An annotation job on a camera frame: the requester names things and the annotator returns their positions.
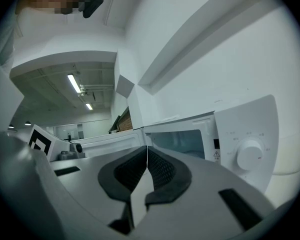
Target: black slot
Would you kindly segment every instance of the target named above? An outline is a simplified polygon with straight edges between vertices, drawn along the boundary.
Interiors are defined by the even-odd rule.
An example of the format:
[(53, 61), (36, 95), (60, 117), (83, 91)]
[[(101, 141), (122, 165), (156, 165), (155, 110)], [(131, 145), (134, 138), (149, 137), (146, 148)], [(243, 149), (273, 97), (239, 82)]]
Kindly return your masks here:
[(57, 175), (59, 177), (61, 175), (71, 174), (71, 173), (74, 173), (77, 171), (80, 171), (80, 169), (76, 166), (73, 166), (73, 167), (69, 167), (69, 168), (55, 170), (54, 173), (55, 173), (55, 175)]
[(225, 189), (219, 191), (219, 195), (236, 217), (238, 222), (244, 228), (249, 230), (258, 224), (262, 218), (242, 199), (234, 189)]
[(213, 142), (214, 142), (214, 148), (215, 148), (216, 150), (219, 150), (219, 149), (220, 149), (219, 139), (218, 139), (218, 138), (215, 138), (215, 139), (213, 140)]

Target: person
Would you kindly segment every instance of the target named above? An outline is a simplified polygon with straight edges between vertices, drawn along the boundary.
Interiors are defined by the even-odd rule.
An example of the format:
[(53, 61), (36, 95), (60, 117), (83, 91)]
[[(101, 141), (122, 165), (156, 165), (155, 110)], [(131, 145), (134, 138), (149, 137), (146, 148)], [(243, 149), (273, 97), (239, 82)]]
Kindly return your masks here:
[(0, 68), (7, 75), (13, 66), (14, 29), (17, 15), (24, 8), (59, 14), (79, 7), (83, 0), (16, 0), (0, 22)]

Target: fluorescent light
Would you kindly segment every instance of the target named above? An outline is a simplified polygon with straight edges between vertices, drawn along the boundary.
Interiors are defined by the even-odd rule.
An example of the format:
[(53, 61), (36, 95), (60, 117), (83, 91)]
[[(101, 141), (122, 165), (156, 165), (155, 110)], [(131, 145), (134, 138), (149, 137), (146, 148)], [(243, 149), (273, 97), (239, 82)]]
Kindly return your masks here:
[(78, 94), (81, 93), (81, 90), (80, 90), (80, 88), (79, 88), (79, 86), (78, 86), (78, 84), (77, 84), (77, 82), (76, 82), (76, 80), (75, 80), (75, 78), (74, 78), (74, 75), (73, 75), (73, 74), (68, 74), (68, 78), (69, 78), (69, 80), (70, 80), (70, 82), (71, 82), (73, 88), (75, 89), (75, 91), (76, 91)]
[(86, 104), (86, 106), (88, 107), (88, 109), (92, 110), (92, 106), (90, 104)]

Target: ceiling light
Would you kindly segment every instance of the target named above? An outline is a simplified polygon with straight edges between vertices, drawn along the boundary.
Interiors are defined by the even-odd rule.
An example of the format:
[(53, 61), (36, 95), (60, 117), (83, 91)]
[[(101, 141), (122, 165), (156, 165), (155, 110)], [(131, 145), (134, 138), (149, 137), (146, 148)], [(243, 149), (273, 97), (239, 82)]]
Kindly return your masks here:
[(80, 90), (80, 88), (79, 88), (79, 86), (78, 86), (78, 84), (77, 84), (77, 82), (76, 82), (76, 80), (75, 80), (74, 74), (68, 74), (68, 78), (69, 78), (69, 80), (70, 80), (70, 82), (71, 82), (73, 88), (75, 89), (75, 91), (76, 91), (78, 94), (81, 93), (81, 90)]
[(92, 106), (90, 104), (86, 104), (86, 106), (88, 107), (88, 109), (92, 110)]

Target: white ceiling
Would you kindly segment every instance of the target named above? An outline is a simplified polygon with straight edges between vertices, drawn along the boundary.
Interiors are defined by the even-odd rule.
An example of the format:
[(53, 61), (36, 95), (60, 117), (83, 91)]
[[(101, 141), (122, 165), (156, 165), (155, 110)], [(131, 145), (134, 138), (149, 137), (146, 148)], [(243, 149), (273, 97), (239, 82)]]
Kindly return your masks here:
[(76, 10), (72, 14), (49, 14), (25, 8), (17, 17), (15, 37), (21, 38), (38, 33), (45, 26), (64, 26), (71, 24), (92, 24), (125, 29), (126, 24), (139, 0), (104, 0), (103, 4), (88, 19)]
[(86, 103), (94, 110), (110, 108), (113, 90), (88, 92), (79, 98), (68, 74), (74, 75), (78, 85), (115, 83), (114, 63), (111, 62), (67, 63), (30, 71), (11, 79), (24, 95), (14, 117), (82, 108)]

